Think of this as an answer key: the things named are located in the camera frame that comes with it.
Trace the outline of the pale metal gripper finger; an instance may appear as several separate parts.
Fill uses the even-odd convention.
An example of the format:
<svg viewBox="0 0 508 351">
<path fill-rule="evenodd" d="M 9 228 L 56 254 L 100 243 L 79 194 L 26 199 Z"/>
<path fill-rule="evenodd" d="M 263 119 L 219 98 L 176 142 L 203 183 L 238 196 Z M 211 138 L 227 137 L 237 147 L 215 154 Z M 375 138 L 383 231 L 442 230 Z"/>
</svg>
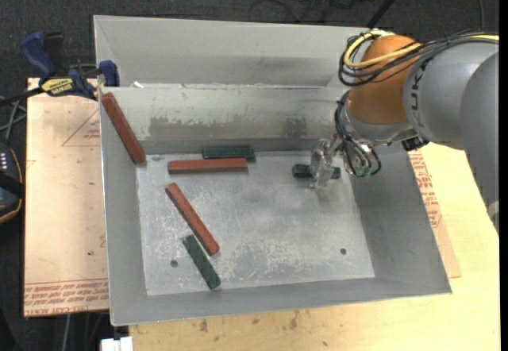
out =
<svg viewBox="0 0 508 351">
<path fill-rule="evenodd" d="M 311 188 L 325 187 L 330 181 L 334 173 L 334 167 L 328 164 L 311 165 L 310 174 L 312 180 L 310 182 Z"/>
<path fill-rule="evenodd" d="M 319 139 L 315 146 L 311 149 L 311 166 L 330 166 L 332 160 L 330 159 L 329 149 L 331 141 L 329 139 Z"/>
</svg>

